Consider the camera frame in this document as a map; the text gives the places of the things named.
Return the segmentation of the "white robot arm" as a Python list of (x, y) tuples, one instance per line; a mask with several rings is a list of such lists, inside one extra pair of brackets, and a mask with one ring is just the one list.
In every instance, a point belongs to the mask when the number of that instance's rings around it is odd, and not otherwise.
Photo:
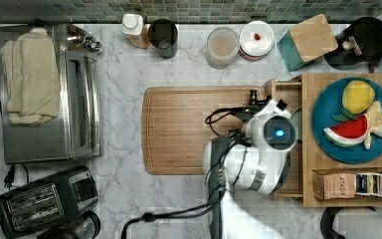
[(264, 100), (231, 114), (244, 125), (234, 136), (207, 142), (203, 171), (208, 199), (210, 239), (285, 239), (256, 218), (236, 197), (238, 190), (261, 196), (280, 189), (290, 168), (290, 152), (298, 132), (283, 101)]

